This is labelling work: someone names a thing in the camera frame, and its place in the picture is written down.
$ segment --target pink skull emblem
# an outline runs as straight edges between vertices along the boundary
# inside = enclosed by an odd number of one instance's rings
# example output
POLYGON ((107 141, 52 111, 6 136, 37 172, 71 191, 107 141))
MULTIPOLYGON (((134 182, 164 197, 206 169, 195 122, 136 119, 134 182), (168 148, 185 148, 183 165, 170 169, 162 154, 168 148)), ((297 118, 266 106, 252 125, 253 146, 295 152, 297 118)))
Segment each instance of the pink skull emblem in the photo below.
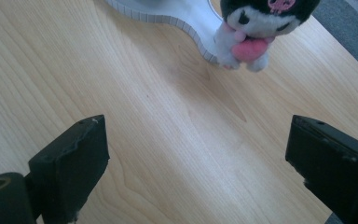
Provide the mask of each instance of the pink skull emblem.
POLYGON ((289 10, 296 0, 268 0, 268 6, 271 13, 281 14, 283 11, 289 10))

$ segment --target black and white plush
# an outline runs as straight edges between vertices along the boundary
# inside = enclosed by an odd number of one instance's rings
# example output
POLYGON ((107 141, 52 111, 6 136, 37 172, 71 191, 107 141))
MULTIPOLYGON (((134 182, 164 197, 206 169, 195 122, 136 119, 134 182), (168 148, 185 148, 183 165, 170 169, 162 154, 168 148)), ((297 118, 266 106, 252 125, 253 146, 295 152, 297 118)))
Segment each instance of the black and white plush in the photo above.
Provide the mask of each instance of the black and white plush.
POLYGON ((221 0, 223 23, 215 35, 217 61, 227 69, 245 62, 257 72, 268 65, 268 48, 278 35, 306 21, 320 0, 221 0))

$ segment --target gray carpet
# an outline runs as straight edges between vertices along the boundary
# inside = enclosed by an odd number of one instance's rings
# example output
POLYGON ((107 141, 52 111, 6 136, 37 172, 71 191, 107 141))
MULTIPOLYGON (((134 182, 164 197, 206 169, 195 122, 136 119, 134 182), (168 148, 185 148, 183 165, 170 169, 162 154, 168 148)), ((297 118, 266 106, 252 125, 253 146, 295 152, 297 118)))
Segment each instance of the gray carpet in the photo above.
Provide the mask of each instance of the gray carpet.
POLYGON ((322 0, 313 16, 358 61, 358 13, 343 0, 322 0))

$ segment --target light wood surface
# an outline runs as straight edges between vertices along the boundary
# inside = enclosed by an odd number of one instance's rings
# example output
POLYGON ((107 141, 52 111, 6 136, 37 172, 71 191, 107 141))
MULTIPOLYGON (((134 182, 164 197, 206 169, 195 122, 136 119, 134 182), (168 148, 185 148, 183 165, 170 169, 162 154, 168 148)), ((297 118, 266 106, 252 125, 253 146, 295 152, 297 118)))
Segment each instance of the light wood surface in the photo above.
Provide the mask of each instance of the light wood surface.
POLYGON ((97 114, 111 160, 77 223, 324 223, 284 160, 290 122, 358 139, 358 63, 314 18, 254 74, 103 0, 0 0, 0 174, 97 114))

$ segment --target stuffed animal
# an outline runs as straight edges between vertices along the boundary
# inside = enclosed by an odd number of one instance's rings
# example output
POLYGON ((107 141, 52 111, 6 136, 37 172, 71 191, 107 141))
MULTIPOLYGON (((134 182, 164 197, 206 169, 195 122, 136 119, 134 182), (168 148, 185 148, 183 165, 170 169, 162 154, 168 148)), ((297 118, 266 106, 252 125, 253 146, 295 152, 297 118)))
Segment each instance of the stuffed animal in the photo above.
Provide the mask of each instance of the stuffed animal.
POLYGON ((217 61, 226 69, 241 63, 258 72, 269 63, 268 48, 278 35, 306 21, 320 0, 221 0, 223 19, 214 40, 217 61))

